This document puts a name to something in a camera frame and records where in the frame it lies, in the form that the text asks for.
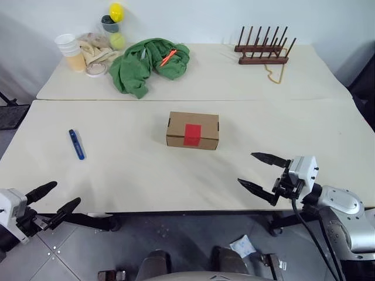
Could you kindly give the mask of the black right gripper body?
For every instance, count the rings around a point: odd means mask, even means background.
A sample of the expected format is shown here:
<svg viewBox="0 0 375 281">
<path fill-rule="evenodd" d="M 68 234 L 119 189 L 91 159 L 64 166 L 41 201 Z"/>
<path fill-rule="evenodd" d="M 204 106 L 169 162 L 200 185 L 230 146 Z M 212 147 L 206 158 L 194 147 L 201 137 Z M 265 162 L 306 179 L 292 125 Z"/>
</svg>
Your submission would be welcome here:
<svg viewBox="0 0 375 281">
<path fill-rule="evenodd" d="M 286 199 L 299 199 L 301 191 L 305 186 L 305 181 L 295 175 L 290 175 L 289 170 L 285 169 L 280 178 L 277 178 L 272 188 L 274 198 L 272 205 L 276 206 L 280 197 Z"/>
</svg>

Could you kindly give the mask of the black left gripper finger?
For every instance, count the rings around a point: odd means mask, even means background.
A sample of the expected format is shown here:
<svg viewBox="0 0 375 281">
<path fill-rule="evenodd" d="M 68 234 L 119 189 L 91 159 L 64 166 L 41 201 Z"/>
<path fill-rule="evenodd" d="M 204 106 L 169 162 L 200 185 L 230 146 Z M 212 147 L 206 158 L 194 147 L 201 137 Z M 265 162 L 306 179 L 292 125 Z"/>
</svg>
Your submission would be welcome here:
<svg viewBox="0 0 375 281">
<path fill-rule="evenodd" d="M 32 203 L 39 201 L 41 198 L 47 195 L 56 186 L 57 186 L 57 182 L 51 181 L 49 183 L 46 183 L 30 191 L 28 194 L 26 194 L 27 204 L 32 204 Z"/>
<path fill-rule="evenodd" d="M 57 213 L 47 222 L 48 228 L 54 230 L 56 227 L 58 227 L 68 215 L 72 214 L 80 202 L 81 198 L 77 197 L 58 209 Z"/>
</svg>

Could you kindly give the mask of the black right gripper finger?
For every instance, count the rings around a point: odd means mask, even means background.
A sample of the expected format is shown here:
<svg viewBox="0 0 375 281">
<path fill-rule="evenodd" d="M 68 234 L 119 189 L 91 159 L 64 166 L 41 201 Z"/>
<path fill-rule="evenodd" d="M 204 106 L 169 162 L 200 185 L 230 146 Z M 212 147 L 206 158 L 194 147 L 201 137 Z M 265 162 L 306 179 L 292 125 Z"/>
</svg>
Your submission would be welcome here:
<svg viewBox="0 0 375 281">
<path fill-rule="evenodd" d="M 278 201 L 278 197 L 275 194 L 272 194 L 272 193 L 269 193 L 269 192 L 265 191 L 261 186 L 255 184 L 255 183 L 252 183 L 250 181 L 243 180 L 243 179 L 237 179 L 237 181 L 247 191 L 249 191 L 253 195 L 255 195 L 255 196 L 257 196 L 257 197 L 259 197 L 259 198 L 267 201 L 271 205 L 276 205 L 276 203 Z"/>
<path fill-rule="evenodd" d="M 281 168 L 289 167 L 289 160 L 283 159 L 281 157 L 278 157 L 269 153 L 252 152 L 251 156 L 255 157 L 256 159 L 268 165 L 275 165 Z"/>
</svg>

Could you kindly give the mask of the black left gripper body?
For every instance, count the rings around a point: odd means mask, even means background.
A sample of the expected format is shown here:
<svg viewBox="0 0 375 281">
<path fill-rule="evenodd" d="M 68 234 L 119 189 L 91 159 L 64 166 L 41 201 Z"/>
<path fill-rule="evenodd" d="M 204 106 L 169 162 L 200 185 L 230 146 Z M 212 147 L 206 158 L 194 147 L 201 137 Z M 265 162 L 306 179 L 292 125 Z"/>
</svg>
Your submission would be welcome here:
<svg viewBox="0 0 375 281">
<path fill-rule="evenodd" d="M 24 215 L 16 219 L 16 226 L 28 238 L 33 237 L 40 231 L 54 229 L 54 225 L 52 225 L 49 220 L 38 216 L 38 213 L 29 206 L 26 207 Z"/>
</svg>

